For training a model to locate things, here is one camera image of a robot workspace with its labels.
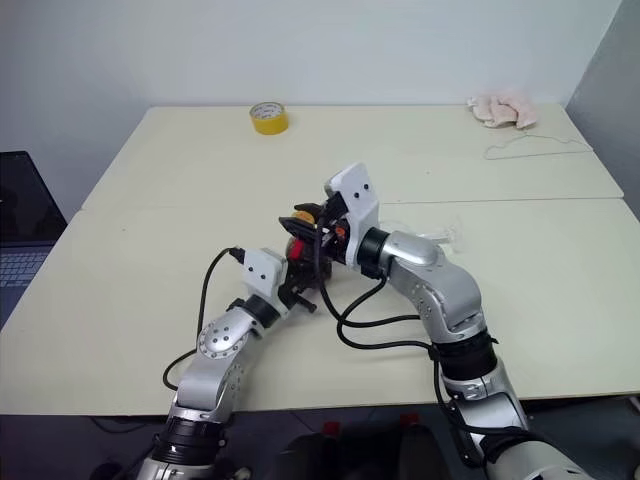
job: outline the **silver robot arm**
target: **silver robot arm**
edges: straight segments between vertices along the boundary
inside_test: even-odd
[[[418,311],[451,397],[447,417],[463,461],[485,465],[492,480],[590,479],[556,448],[527,434],[526,416],[494,353],[473,277],[431,240],[378,228],[378,200],[364,165],[343,170],[325,190],[326,220],[346,219],[349,226],[339,260],[364,275],[386,276]]]
[[[296,267],[276,253],[247,250],[243,265],[249,297],[233,302],[202,329],[165,428],[138,480],[212,477],[216,454],[225,443],[225,423],[236,405],[242,380],[259,355],[262,339],[295,303],[311,305],[299,296],[308,276],[297,274]]]

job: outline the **wire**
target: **wire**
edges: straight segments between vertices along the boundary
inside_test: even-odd
[[[196,342],[198,341],[198,336],[200,335],[200,332],[202,331],[202,325],[204,324],[204,309],[207,303],[207,290],[209,290],[209,280],[211,279],[211,275],[213,274],[213,270],[216,268],[216,265],[218,265],[222,257],[224,257],[230,251],[231,251],[231,248],[223,248],[220,251],[220,253],[218,253],[218,255],[216,255],[216,257],[211,261],[209,268],[207,268],[207,273],[205,273],[204,275],[204,280],[202,282],[202,291],[200,292],[200,308],[198,309],[198,326],[196,330]],[[178,386],[174,385],[169,381],[169,374],[171,373],[171,370],[173,370],[173,367],[175,367],[178,363],[182,362],[183,360],[189,358],[194,353],[196,353],[195,348],[189,350],[188,352],[183,353],[174,361],[172,361],[169,365],[167,365],[167,368],[165,368],[164,372],[162,372],[162,383],[165,387],[167,387],[169,390],[173,390],[174,392],[178,390]]]
[[[405,320],[419,320],[420,317],[418,315],[399,315],[396,317],[390,317],[390,318],[385,318],[382,320],[375,320],[372,322],[351,322],[349,320],[347,320],[347,317],[356,309],[358,308],[360,305],[362,305],[362,303],[364,303],[366,300],[368,300],[369,298],[371,298],[373,295],[375,295],[376,293],[378,293],[380,290],[382,290],[384,288],[384,286],[387,283],[387,279],[385,276],[383,276],[380,279],[380,282],[373,287],[372,289],[368,290],[367,292],[365,292],[364,294],[360,295],[358,298],[356,298],[344,311],[344,313],[340,313],[338,312],[338,310],[336,309],[336,307],[333,305],[333,302],[331,301],[331,298],[329,298],[329,293],[327,292],[327,286],[325,284],[324,281],[324,276],[322,275],[322,268],[321,268],[321,264],[322,264],[322,230],[324,228],[324,218],[320,217],[318,219],[318,223],[317,223],[317,228],[316,228],[316,236],[315,236],[315,241],[313,243],[313,269],[314,269],[314,273],[316,275],[316,278],[318,279],[318,290],[320,290],[320,296],[322,297],[322,300],[324,301],[325,305],[327,306],[327,309],[329,310],[329,313],[331,313],[331,315],[338,321],[338,327],[340,328],[340,332],[341,332],[341,328],[342,327],[350,327],[350,328],[369,328],[369,327],[378,327],[381,325],[388,325],[390,323],[395,323],[395,322],[401,322],[401,321],[405,321]],[[344,337],[343,333],[339,333],[338,336],[340,337],[340,339],[342,341],[343,338],[346,339],[346,337]],[[371,349],[368,348],[370,347],[367,345],[363,345],[363,344],[358,344],[356,342],[353,342],[351,340],[346,339],[349,343],[349,346],[353,346],[353,348],[359,348],[356,347],[355,345],[359,345],[362,348],[365,349]],[[392,343],[393,345],[390,346],[418,346],[418,347],[422,347],[422,348],[426,348],[427,350],[431,349],[432,347],[424,342],[415,342],[415,341],[406,341],[406,342],[400,342],[400,344],[398,344],[398,342],[389,342]]]
[[[291,416],[293,418],[295,418],[296,420],[298,420],[302,425],[304,425],[307,430],[309,430],[311,433],[317,433],[313,428],[311,428],[309,426],[309,424],[307,422],[305,422],[296,412],[294,412],[293,410],[289,410],[289,413],[291,414]]]
[[[108,427],[105,427],[104,425],[102,425],[97,418],[95,417],[87,417],[91,423],[93,423],[96,427],[98,427],[99,430],[103,431],[104,433],[108,433],[110,435],[119,435],[119,434],[123,434],[123,433],[131,433],[131,432],[135,432],[136,430],[140,430],[141,428],[144,428],[147,426],[146,423],[143,423],[142,425],[136,425],[135,427],[130,427],[130,428],[125,428],[124,430],[112,430]]]
[[[202,292],[200,293],[200,310],[198,311],[198,330],[196,331],[196,341],[198,340],[198,335],[202,331],[202,325],[204,323],[204,307],[207,300],[207,290],[209,289],[209,280],[211,279],[211,274],[213,273],[213,269],[216,268],[216,265],[220,262],[222,257],[224,257],[227,253],[231,251],[231,248],[223,248],[216,258],[213,259],[211,265],[207,269],[207,273],[204,275],[204,281],[202,282]]]
[[[507,147],[509,147],[511,144],[516,143],[516,142],[520,142],[520,140],[523,140],[525,138],[541,138],[541,139],[545,139],[545,140],[555,140],[556,142],[560,143],[560,144],[564,144],[564,145],[570,145],[570,144],[577,144],[580,145],[584,148],[579,149],[579,150],[567,150],[567,151],[551,151],[551,152],[547,152],[547,153],[527,153],[527,154],[523,154],[523,155],[498,155],[498,156],[490,156],[490,152],[492,150],[502,150],[505,151],[505,149],[507,149]],[[558,137],[551,137],[548,135],[535,135],[532,133],[528,133],[526,130],[524,131],[524,133],[518,137],[514,137],[510,140],[507,140],[506,142],[504,142],[503,144],[496,144],[496,145],[490,145],[489,147],[486,148],[486,150],[484,151],[483,154],[483,158],[485,160],[503,160],[503,159],[510,159],[510,158],[526,158],[526,157],[541,157],[541,156],[547,156],[547,155],[558,155],[558,154],[563,154],[563,153],[586,153],[586,152],[593,152],[593,147],[591,145],[589,145],[588,143],[584,143],[581,142],[580,140],[574,140],[574,139],[561,139]]]
[[[174,392],[178,391],[178,386],[174,385],[169,381],[169,373],[171,373],[171,370],[173,370],[173,367],[175,367],[177,364],[179,364],[186,358],[189,358],[194,353],[196,353],[195,348],[192,350],[189,350],[188,352],[183,353],[178,358],[176,358],[173,362],[167,365],[167,368],[165,368],[164,372],[162,372],[162,383],[164,384],[165,387],[167,387],[169,390],[173,390]]]
[[[112,480],[124,480],[125,478],[127,478],[127,474],[131,470],[133,470],[136,467],[136,465],[138,465],[145,458],[147,458],[147,455],[149,455],[153,451],[153,448],[155,447],[155,443],[156,443],[155,442],[156,438],[157,438],[157,435],[154,437],[154,441],[151,443],[151,446],[148,447],[144,452],[141,452],[140,455],[138,455],[136,458],[134,458],[129,465],[127,465],[125,468],[120,470],[118,474],[115,477],[113,477]]]
[[[376,413],[378,407],[371,407],[371,411],[367,414],[367,418],[364,419],[362,423],[369,423],[373,418],[373,414]]]

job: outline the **white wall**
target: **white wall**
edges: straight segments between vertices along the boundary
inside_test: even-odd
[[[0,0],[0,150],[71,216],[152,104],[566,103],[620,0]]]
[[[567,112],[640,219],[640,1],[620,5]]]

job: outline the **table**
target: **table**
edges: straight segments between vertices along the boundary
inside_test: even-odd
[[[248,110],[152,108],[83,209],[282,209],[322,200],[323,183],[358,161],[383,203],[622,197],[581,143],[532,137],[492,153],[582,153],[484,159],[522,133],[484,128],[463,106],[289,107],[290,127],[276,136],[257,134]],[[541,105],[539,116],[530,134],[585,142],[560,105]]]
[[[173,392],[160,377],[193,344],[209,260],[235,243],[282,250],[275,203],[251,221],[210,206],[79,212],[0,334],[0,413],[165,415]],[[381,217],[419,233],[456,225],[450,258],[477,279],[521,398],[640,390],[640,224],[622,200],[383,205]],[[233,260],[214,277],[207,316],[244,294]],[[344,306],[368,282],[337,269],[329,288]],[[324,311],[268,337],[241,409],[434,401],[423,352],[351,350]],[[411,311],[388,288],[356,318]],[[424,336],[415,321],[349,334]]]

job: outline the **pink cloth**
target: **pink cloth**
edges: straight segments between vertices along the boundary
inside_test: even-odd
[[[495,128],[515,122],[516,128],[525,128],[538,120],[531,101],[523,94],[500,93],[470,98],[467,105],[485,127]]]

